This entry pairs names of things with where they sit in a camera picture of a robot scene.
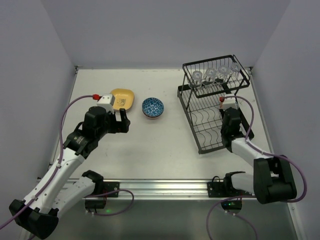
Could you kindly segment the blue lattice red-white bowl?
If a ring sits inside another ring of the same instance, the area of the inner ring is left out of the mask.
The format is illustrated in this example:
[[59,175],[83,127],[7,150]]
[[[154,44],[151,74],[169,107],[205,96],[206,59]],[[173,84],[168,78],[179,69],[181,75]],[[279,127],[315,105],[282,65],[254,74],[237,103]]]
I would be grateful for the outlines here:
[[165,107],[160,99],[148,97],[142,102],[141,109],[145,116],[155,119],[164,113]]

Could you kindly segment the clear glass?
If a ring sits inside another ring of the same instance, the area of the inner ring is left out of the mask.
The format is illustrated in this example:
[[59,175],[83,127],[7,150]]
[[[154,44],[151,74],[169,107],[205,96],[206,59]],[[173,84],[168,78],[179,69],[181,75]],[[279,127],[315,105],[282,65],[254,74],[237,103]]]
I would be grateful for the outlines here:
[[230,76],[232,78],[238,79],[240,71],[241,71],[241,66],[238,62],[233,62],[232,65],[230,66]]
[[217,71],[215,68],[207,68],[206,71],[205,71],[205,76],[204,76],[204,84],[205,85],[209,85],[209,84],[212,84],[214,81],[215,81],[215,78],[216,78],[216,74],[217,74]]
[[220,65],[217,68],[216,78],[222,81],[226,81],[229,75],[229,68],[226,65]]
[[202,85],[202,81],[203,81],[202,72],[199,70],[193,71],[191,75],[191,85],[194,88],[200,87]]

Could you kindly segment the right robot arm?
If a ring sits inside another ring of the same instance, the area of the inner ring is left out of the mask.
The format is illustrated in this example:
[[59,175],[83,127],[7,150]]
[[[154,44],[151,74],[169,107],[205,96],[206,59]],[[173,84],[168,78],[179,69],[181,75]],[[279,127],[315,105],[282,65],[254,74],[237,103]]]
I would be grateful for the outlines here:
[[270,156],[251,143],[241,132],[242,119],[238,109],[224,111],[221,139],[224,147],[253,167],[253,173],[229,172],[225,175],[227,190],[242,190],[255,195],[258,202],[268,204],[294,200],[297,188],[290,163],[281,156]]

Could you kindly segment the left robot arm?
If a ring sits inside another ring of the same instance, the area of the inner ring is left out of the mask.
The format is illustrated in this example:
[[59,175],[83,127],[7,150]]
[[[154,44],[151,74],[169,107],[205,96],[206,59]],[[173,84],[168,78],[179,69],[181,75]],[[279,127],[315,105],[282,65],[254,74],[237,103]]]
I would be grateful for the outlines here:
[[103,176],[88,170],[61,192],[73,172],[88,158],[106,134],[127,133],[130,120],[126,110],[120,109],[118,121],[112,111],[101,106],[90,107],[62,146],[59,158],[52,164],[38,185],[23,200],[15,199],[9,211],[15,222],[41,240],[49,237],[59,219],[84,197],[104,194]]

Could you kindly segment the yellow panda plate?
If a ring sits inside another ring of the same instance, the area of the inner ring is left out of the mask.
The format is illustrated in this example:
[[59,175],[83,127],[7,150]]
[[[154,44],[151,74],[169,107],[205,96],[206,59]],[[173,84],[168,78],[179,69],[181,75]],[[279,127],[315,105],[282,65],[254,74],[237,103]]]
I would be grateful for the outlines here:
[[135,99],[135,94],[132,90],[115,88],[110,92],[110,94],[115,98],[113,103],[114,111],[119,112],[120,109],[125,109],[126,111],[130,110]]

